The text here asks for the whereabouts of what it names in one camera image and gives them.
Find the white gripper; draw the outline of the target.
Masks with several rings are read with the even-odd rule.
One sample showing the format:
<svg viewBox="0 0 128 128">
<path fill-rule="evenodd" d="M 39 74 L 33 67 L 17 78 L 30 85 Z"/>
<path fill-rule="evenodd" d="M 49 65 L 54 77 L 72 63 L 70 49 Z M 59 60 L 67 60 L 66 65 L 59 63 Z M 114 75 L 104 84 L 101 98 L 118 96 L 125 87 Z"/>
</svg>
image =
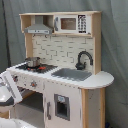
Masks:
<svg viewBox="0 0 128 128">
<path fill-rule="evenodd" d="M 0 104 L 16 104 L 22 96 L 9 71 L 0 74 Z"/>
</svg>

